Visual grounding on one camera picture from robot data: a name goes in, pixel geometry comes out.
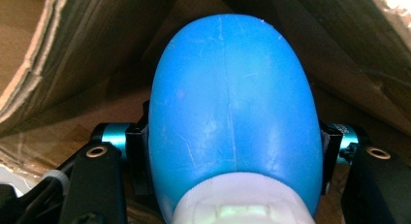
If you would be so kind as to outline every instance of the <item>black plastic bracket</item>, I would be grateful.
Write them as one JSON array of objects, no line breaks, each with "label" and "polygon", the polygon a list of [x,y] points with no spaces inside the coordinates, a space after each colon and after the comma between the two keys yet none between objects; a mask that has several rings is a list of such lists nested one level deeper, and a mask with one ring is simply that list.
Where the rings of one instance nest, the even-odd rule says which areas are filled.
[{"label": "black plastic bracket", "polygon": [[119,150],[90,144],[76,156],[59,223],[126,223]]}]

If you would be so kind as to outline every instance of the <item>cardboard flap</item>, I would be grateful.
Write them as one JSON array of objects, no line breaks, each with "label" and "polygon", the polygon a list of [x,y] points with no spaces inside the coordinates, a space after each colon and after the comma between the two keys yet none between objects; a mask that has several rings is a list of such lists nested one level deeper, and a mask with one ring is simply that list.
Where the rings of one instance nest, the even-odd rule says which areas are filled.
[{"label": "cardboard flap", "polygon": [[174,1],[46,0],[0,97],[0,131],[139,60]]}]

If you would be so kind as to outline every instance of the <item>screw hole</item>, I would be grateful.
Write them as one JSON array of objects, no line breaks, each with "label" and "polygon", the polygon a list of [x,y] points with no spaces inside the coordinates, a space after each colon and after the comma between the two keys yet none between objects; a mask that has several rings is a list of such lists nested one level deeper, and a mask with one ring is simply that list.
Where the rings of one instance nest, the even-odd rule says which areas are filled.
[{"label": "screw hole", "polygon": [[89,150],[87,150],[85,155],[89,158],[97,158],[97,157],[102,156],[106,152],[107,152],[107,148],[102,145],[102,146],[96,146],[96,147],[90,148]]},{"label": "screw hole", "polygon": [[368,152],[368,154],[370,154],[371,156],[379,159],[387,160],[391,158],[391,154],[389,154],[387,151],[376,147],[369,147],[366,149],[366,152]]}]

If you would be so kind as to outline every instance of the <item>cardboard box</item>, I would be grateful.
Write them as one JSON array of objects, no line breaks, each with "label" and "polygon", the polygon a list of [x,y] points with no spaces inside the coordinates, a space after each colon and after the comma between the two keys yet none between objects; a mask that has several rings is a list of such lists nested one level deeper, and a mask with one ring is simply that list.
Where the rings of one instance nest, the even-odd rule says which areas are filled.
[{"label": "cardboard box", "polygon": [[[411,15],[388,1],[7,0],[0,7],[0,163],[37,182],[98,123],[137,121],[173,34],[222,13],[272,24],[298,55],[320,118],[362,125],[410,162]],[[341,172],[319,223],[340,221]]]}]

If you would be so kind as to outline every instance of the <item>white plastic base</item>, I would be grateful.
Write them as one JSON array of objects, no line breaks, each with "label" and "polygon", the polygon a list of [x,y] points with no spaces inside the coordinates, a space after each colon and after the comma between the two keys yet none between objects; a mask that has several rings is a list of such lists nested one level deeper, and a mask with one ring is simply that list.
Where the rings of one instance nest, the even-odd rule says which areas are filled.
[{"label": "white plastic base", "polygon": [[179,201],[173,224],[314,223],[300,196],[273,178],[252,173],[215,176]]}]

